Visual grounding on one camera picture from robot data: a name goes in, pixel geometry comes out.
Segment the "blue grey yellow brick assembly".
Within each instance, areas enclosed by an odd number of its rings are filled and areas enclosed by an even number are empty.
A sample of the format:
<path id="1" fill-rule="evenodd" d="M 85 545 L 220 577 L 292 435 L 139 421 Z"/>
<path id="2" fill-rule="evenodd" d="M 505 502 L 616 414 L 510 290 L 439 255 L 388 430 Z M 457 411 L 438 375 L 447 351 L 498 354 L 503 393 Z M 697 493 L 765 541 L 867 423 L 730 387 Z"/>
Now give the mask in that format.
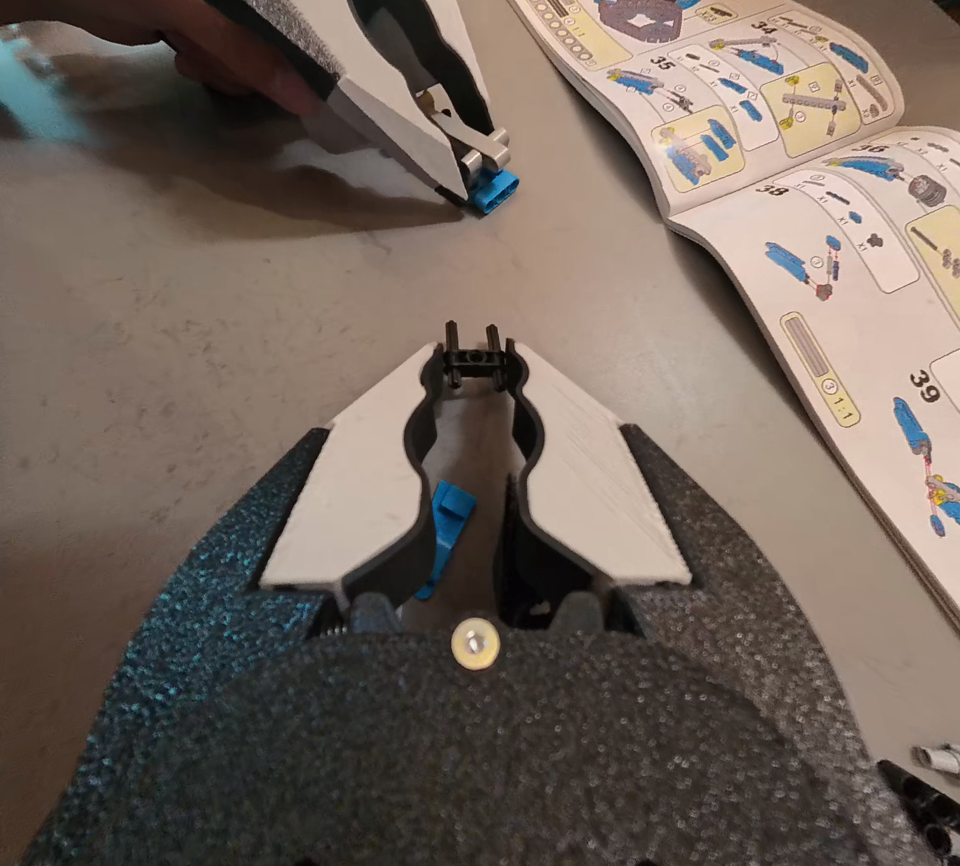
<path id="1" fill-rule="evenodd" d="M 486 215 L 512 196 L 520 181 L 507 169 L 511 150 L 506 128 L 482 133 L 470 127 L 439 84 L 416 98 L 425 116 L 447 137 L 470 204 Z"/>

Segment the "blue curved panel piece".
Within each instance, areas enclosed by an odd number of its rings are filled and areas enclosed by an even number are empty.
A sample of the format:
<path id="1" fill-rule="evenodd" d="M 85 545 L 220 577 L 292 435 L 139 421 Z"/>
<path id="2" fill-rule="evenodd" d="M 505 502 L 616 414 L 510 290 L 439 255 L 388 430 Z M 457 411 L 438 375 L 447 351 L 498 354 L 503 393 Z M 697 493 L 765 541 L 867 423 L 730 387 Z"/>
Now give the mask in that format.
<path id="1" fill-rule="evenodd" d="M 466 490 L 441 480 L 432 500 L 433 520 L 436 532 L 435 559 L 426 583 L 416 591 L 414 598 L 429 599 L 450 562 L 453 550 L 476 508 L 477 500 Z"/>

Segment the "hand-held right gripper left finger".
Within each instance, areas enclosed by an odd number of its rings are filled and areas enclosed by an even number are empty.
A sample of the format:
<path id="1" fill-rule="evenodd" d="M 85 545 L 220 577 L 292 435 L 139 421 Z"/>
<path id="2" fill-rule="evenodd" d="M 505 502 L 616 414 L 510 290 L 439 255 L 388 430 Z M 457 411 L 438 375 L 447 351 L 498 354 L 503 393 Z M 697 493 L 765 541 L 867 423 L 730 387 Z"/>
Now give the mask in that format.
<path id="1" fill-rule="evenodd" d="M 327 593 L 341 608 L 379 593 L 399 607 L 426 583 L 435 532 L 424 459 L 442 356 L 424 345 L 326 425 L 261 590 Z"/>

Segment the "black pin connector piece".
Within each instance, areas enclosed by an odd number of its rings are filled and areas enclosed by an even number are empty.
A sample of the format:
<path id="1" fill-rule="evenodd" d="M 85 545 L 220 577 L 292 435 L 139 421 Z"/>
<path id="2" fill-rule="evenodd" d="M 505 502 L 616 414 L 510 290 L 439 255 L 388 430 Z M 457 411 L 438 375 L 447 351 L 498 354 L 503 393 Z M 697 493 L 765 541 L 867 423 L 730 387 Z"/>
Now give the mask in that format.
<path id="1" fill-rule="evenodd" d="M 498 327 L 486 327 L 486 346 L 462 348 L 459 327 L 456 321 L 445 324 L 445 341 L 442 368 L 447 386 L 452 390 L 462 388 L 466 379 L 489 380 L 494 391 L 503 392 L 508 387 L 508 359 L 502 348 Z"/>

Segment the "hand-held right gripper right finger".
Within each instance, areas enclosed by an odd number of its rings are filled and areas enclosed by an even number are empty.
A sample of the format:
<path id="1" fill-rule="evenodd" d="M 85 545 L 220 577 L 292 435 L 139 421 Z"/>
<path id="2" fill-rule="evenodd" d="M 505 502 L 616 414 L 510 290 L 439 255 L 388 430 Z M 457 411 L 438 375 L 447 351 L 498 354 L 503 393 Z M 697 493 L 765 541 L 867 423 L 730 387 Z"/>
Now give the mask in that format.
<path id="1" fill-rule="evenodd" d="M 522 530 L 533 547 L 616 586 L 688 586 L 692 573 L 623 422 L 525 344 L 506 344 Z"/>

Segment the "pile of small building pieces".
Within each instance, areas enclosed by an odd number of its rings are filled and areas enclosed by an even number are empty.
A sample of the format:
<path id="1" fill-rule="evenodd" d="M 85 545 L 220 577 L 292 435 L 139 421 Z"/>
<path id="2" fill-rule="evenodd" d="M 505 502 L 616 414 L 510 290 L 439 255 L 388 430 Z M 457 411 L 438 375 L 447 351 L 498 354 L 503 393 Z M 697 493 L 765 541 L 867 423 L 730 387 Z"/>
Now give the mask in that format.
<path id="1" fill-rule="evenodd" d="M 930 772 L 959 777 L 959 746 L 915 747 L 917 763 Z M 880 760 L 876 768 L 940 864 L 959 864 L 959 805 L 903 767 Z"/>

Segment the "instruction booklet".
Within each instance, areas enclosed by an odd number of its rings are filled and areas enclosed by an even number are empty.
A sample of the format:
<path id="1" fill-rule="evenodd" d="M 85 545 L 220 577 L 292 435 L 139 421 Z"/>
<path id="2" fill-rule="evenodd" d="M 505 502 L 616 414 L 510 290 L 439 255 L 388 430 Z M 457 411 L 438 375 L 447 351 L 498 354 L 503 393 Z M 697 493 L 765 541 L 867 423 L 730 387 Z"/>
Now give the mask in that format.
<path id="1" fill-rule="evenodd" d="M 880 54 L 794 0 L 509 1 L 958 624 L 958 132 L 901 125 Z"/>

